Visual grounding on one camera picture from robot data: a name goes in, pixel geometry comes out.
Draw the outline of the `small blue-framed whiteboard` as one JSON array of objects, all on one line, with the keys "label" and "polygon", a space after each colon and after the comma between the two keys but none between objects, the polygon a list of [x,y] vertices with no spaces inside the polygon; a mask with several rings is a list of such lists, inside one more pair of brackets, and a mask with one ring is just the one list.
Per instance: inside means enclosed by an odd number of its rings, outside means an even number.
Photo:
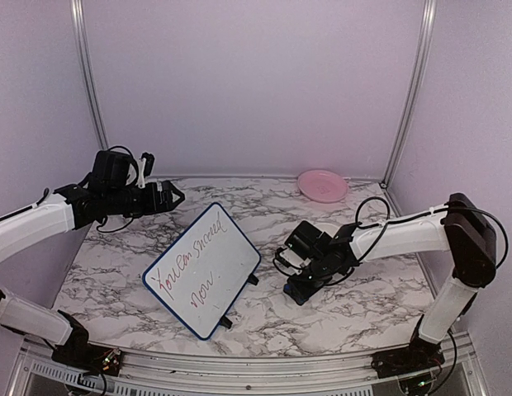
[{"label": "small blue-framed whiteboard", "polygon": [[209,205],[142,275],[145,288],[198,339],[207,340],[254,275],[262,257],[218,202]]}]

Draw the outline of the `blue whiteboard eraser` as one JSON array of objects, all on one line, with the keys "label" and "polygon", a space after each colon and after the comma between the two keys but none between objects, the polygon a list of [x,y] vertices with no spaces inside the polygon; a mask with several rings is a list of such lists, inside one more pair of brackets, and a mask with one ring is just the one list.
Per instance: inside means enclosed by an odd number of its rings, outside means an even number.
[{"label": "blue whiteboard eraser", "polygon": [[289,295],[297,305],[302,306],[306,302],[305,296],[302,293],[300,293],[298,290],[289,289],[289,290],[286,290],[285,293],[287,295]]}]

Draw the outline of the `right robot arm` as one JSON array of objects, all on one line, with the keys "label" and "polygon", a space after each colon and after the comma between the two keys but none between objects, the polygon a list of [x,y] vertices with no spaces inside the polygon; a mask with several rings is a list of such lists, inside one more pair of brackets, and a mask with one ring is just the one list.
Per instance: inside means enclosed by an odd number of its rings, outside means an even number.
[{"label": "right robot arm", "polygon": [[479,290],[495,279],[509,250],[509,235],[500,220],[466,195],[454,193],[446,203],[419,213],[392,217],[387,211],[377,222],[354,219],[333,232],[303,220],[277,249],[273,263],[278,269],[292,269],[283,290],[303,305],[367,262],[405,255],[449,259],[452,270],[418,320],[410,345],[401,351],[401,363],[417,370],[468,311]]}]

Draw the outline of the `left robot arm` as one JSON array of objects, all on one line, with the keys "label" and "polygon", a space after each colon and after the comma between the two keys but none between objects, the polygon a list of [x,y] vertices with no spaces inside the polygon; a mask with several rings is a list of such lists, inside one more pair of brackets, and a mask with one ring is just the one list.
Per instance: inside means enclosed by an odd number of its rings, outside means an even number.
[{"label": "left robot arm", "polygon": [[[170,181],[148,181],[154,155],[135,158],[121,145],[97,152],[92,171],[77,184],[46,191],[41,199],[0,217],[0,264],[48,238],[112,216],[135,220],[175,210],[185,195]],[[71,315],[47,309],[0,288],[0,326],[40,337],[75,365],[88,367],[96,349]]]}]

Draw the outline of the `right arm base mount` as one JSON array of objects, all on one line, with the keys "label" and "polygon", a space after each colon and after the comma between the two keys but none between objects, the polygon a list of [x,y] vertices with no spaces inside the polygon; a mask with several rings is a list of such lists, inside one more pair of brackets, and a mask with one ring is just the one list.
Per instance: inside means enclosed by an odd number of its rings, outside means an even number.
[{"label": "right arm base mount", "polygon": [[409,346],[379,351],[372,355],[371,367],[379,379],[406,375],[440,366],[445,362],[440,350],[431,352]]}]

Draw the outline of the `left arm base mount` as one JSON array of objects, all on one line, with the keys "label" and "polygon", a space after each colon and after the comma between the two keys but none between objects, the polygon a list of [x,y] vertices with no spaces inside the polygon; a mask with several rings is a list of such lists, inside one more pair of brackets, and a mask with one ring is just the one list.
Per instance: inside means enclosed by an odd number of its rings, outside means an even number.
[{"label": "left arm base mount", "polygon": [[122,351],[119,348],[92,345],[57,346],[51,359],[63,365],[104,375],[118,376]]}]

